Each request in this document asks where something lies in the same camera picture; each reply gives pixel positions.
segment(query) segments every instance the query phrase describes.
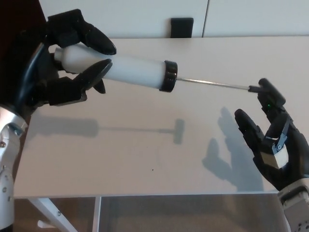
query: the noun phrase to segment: black ring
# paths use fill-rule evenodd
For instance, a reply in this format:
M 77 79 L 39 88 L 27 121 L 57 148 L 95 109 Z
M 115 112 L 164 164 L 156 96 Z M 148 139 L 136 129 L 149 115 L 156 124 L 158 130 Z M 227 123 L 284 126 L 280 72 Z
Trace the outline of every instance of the black ring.
M 168 60 L 165 61 L 165 66 L 165 75 L 160 91 L 170 93 L 173 91 L 177 80 L 178 66 L 176 62 Z

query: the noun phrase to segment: white cylinder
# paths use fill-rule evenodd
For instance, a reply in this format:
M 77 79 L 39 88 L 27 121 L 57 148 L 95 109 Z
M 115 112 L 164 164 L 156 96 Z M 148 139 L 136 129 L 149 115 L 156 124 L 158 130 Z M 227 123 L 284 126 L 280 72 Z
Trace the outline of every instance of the white cylinder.
M 81 73 L 92 64 L 108 58 L 112 60 L 113 65 L 104 79 L 161 88 L 166 72 L 165 62 L 120 54 L 108 56 L 83 44 L 72 45 L 64 49 L 56 48 L 55 50 L 55 60 L 61 61 L 62 67 L 71 73 Z

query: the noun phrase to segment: cabinet door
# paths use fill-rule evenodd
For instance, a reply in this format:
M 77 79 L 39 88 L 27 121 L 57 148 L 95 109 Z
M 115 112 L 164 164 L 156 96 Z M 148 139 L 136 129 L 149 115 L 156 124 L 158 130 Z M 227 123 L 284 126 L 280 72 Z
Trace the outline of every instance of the cabinet door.
M 308 0 L 210 0 L 204 36 L 308 35 Z
M 111 38 L 170 36 L 170 18 L 194 18 L 193 37 L 202 37 L 207 0 L 40 0 L 45 17 L 80 9 L 87 22 Z

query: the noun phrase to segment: robotic arm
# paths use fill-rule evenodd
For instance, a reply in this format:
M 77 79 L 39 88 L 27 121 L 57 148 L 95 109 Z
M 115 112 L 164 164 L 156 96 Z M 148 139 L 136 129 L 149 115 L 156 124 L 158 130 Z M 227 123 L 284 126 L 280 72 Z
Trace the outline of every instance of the robotic arm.
M 257 98 L 271 123 L 266 134 L 241 109 L 235 120 L 257 169 L 279 191 L 291 231 L 309 231 L 308 143 L 283 107 L 285 98 L 268 80 L 261 79 L 259 85 L 264 91 Z
M 44 28 L 21 32 L 0 63 L 0 231 L 12 231 L 14 180 L 12 169 L 20 148 L 19 137 L 26 120 L 44 104 L 65 105 L 87 99 L 94 87 L 105 93 L 103 76 L 112 66 L 102 60 L 73 80 L 59 78 L 58 66 L 48 47 L 66 47 L 79 42 L 106 55 L 116 54 L 113 43 L 97 28 L 84 21 L 79 10 L 49 17 Z

